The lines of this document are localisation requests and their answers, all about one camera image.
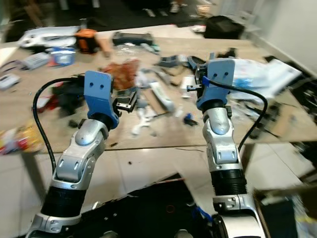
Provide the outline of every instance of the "electronic component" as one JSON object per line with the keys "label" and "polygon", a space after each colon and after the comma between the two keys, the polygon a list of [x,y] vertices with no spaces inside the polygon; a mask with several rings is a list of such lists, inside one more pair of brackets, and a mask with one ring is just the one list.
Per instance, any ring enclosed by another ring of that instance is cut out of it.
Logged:
{"label": "electronic component", "polygon": [[6,74],[5,76],[0,77],[0,90],[8,89],[18,82],[20,82],[19,76],[13,73]]}
{"label": "electronic component", "polygon": [[74,34],[78,26],[41,27],[25,31],[17,44],[23,48],[29,47],[71,47],[76,43]]}
{"label": "electronic component", "polygon": [[37,53],[31,55],[21,61],[21,64],[29,70],[36,69],[38,67],[47,64],[51,59],[51,56],[46,53]]}
{"label": "electronic component", "polygon": [[154,42],[153,36],[150,33],[146,34],[130,34],[130,33],[122,33],[117,31],[114,33],[112,37],[112,42],[115,46],[122,45],[125,43],[132,43],[134,45],[141,45],[142,43],[146,43],[151,46]]}
{"label": "electronic component", "polygon": [[165,94],[163,88],[160,86],[158,82],[150,83],[150,87],[154,92],[155,96],[159,99],[159,101],[166,107],[169,112],[174,111],[174,103],[170,100],[170,98]]}
{"label": "electronic component", "polygon": [[182,84],[180,85],[180,89],[182,91],[182,98],[190,98],[190,92],[187,92],[188,85],[195,84],[195,77],[194,75],[187,75],[183,77]]}
{"label": "electronic component", "polygon": [[193,120],[192,117],[193,116],[190,113],[186,114],[186,116],[183,119],[183,122],[190,126],[198,125],[198,123],[195,120]]}

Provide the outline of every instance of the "debris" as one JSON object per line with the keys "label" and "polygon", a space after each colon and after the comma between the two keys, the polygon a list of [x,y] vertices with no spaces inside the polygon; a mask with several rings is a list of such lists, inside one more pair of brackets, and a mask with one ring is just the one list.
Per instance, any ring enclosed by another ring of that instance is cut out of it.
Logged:
{"label": "debris", "polygon": [[154,131],[154,130],[151,132],[151,134],[150,134],[150,135],[151,135],[151,136],[153,136],[153,137],[157,137],[157,136],[158,136],[157,132],[156,132],[156,131]]}
{"label": "debris", "polygon": [[127,197],[139,197],[139,196],[133,196],[131,194],[127,194]]}
{"label": "debris", "polygon": [[145,108],[148,105],[148,102],[144,99],[138,99],[137,108]]}
{"label": "debris", "polygon": [[190,125],[190,126],[194,126],[194,125],[198,125],[198,122],[196,122],[195,120],[192,120],[192,115],[190,113],[188,113],[184,119],[183,119],[183,122],[187,125]]}
{"label": "debris", "polygon": [[183,114],[183,106],[182,105],[180,105],[178,108],[177,108],[177,110],[176,110],[176,112],[174,113],[174,116],[176,117],[176,118],[179,118],[182,114]]}
{"label": "debris", "polygon": [[147,108],[147,109],[138,108],[137,114],[138,114],[138,117],[140,118],[141,121],[139,124],[135,125],[132,128],[132,131],[131,131],[132,135],[137,136],[140,134],[141,128],[148,127],[152,130],[151,135],[157,136],[156,132],[153,131],[153,129],[150,127],[151,120],[156,115],[156,113],[150,108]]}
{"label": "debris", "polygon": [[119,142],[112,143],[110,147],[116,146]]}
{"label": "debris", "polygon": [[78,127],[78,123],[75,120],[71,119],[68,122],[68,126],[71,127],[71,128],[77,128]]}

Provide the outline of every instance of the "floor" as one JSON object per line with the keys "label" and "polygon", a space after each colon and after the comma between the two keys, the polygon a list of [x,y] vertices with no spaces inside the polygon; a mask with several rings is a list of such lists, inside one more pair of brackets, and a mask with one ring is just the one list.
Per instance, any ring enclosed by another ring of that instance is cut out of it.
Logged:
{"label": "floor", "polygon": [[[201,37],[188,28],[173,25],[127,30],[133,33],[149,31],[154,37]],[[12,44],[2,47],[0,65],[14,51]],[[52,174],[48,155],[38,155],[37,160],[48,187]],[[249,190],[300,184],[298,177],[312,168],[311,163],[297,154],[290,143],[258,144],[246,173]],[[213,189],[204,146],[104,152],[95,167],[83,211],[91,209],[96,201],[122,197],[175,172],[183,175],[196,202],[206,212],[213,213]],[[0,203],[5,204],[0,212],[0,238],[26,233],[34,214],[40,210],[41,201],[20,156],[0,157],[0,190],[5,191],[0,196]]]}

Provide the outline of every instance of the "metal bracket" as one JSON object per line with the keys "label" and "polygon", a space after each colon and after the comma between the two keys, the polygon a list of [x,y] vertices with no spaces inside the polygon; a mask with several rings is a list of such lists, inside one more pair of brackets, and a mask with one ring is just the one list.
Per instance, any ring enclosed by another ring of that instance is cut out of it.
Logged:
{"label": "metal bracket", "polygon": [[84,96],[89,107],[88,118],[95,114],[105,114],[112,119],[112,128],[119,124],[119,117],[113,111],[111,99],[111,75],[108,73],[87,71],[85,73]]}
{"label": "metal bracket", "polygon": [[[232,85],[234,66],[235,63],[232,59],[212,59],[207,66],[207,77],[209,80],[217,83]],[[228,89],[216,87],[214,85],[205,85],[202,96],[197,100],[196,106],[201,110],[202,104],[212,99],[220,99],[226,104],[228,93]]]}

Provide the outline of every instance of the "wire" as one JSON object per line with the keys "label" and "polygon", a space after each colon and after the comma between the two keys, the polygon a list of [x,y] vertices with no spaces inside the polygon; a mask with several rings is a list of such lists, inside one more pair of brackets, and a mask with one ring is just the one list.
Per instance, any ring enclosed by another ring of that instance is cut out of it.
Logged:
{"label": "wire", "polygon": [[39,99],[39,96],[40,94],[47,88],[49,87],[50,85],[52,84],[55,84],[55,83],[59,83],[59,82],[65,82],[65,81],[76,81],[78,80],[77,78],[59,78],[59,79],[55,79],[55,80],[52,80],[46,84],[44,84],[38,91],[37,93],[35,94],[34,96],[34,99],[33,99],[33,104],[32,104],[32,113],[33,113],[33,117],[34,117],[34,120],[35,120],[35,123],[36,123],[36,126],[39,128],[39,131],[40,131],[40,134],[44,140],[44,143],[45,143],[45,146],[48,150],[48,153],[49,153],[49,157],[50,157],[50,160],[51,160],[51,165],[52,165],[52,173],[54,173],[54,170],[56,168],[56,161],[55,161],[55,157],[54,157],[54,153],[53,153],[53,150],[52,150],[52,147],[49,143],[49,140],[43,130],[43,127],[40,123],[40,120],[39,120],[39,116],[38,116],[38,112],[37,112],[37,104],[38,104],[38,99]]}
{"label": "wire", "polygon": [[257,125],[259,125],[260,121],[262,120],[262,118],[264,117],[265,113],[266,113],[266,110],[267,110],[267,106],[268,106],[268,103],[267,103],[267,100],[264,96],[262,96],[261,94],[259,93],[256,93],[254,91],[251,91],[251,90],[248,90],[248,89],[244,89],[244,88],[240,88],[240,87],[236,87],[236,86],[230,86],[230,85],[225,85],[225,84],[221,84],[221,83],[217,83],[217,82],[214,82],[214,81],[211,81],[209,80],[209,83],[214,85],[214,86],[217,86],[217,87],[221,87],[221,88],[225,88],[225,89],[229,89],[229,90],[234,90],[234,91],[238,91],[238,92],[242,92],[242,93],[248,93],[248,94],[251,94],[253,96],[256,96],[258,98],[260,98],[263,103],[264,103],[264,106],[263,106],[263,109],[258,117],[258,119],[255,121],[255,123],[252,125],[252,127],[248,130],[248,132],[245,134],[245,136],[242,138],[239,146],[238,146],[238,151],[241,150],[244,142],[246,141],[246,139],[249,137],[249,135],[252,133],[252,131],[254,130],[254,128],[256,128]]}
{"label": "wire", "polygon": [[[7,69],[4,69],[4,70],[3,70],[3,68],[4,68],[5,66],[10,65],[10,64],[14,64],[14,67],[7,68]],[[18,61],[18,60],[12,60],[12,61],[7,62],[7,63],[3,64],[2,66],[0,66],[0,70],[2,70],[1,73],[6,73],[6,72],[8,72],[8,71],[10,71],[10,70],[12,70],[12,69],[18,68],[18,65],[19,65],[19,64],[20,64],[20,61]]]}
{"label": "wire", "polygon": [[175,150],[187,150],[187,151],[199,151],[199,152],[204,152],[203,150],[197,150],[197,149],[182,149],[182,148],[175,148]]}
{"label": "wire", "polygon": [[315,77],[305,78],[305,79],[303,79],[303,80],[298,81],[298,82],[295,83],[293,86],[289,86],[288,88],[289,88],[290,90],[294,90],[294,89],[297,89],[297,88],[299,88],[300,86],[304,85],[305,83],[313,82],[313,81],[315,81],[315,80],[317,80],[317,78],[315,78]]}

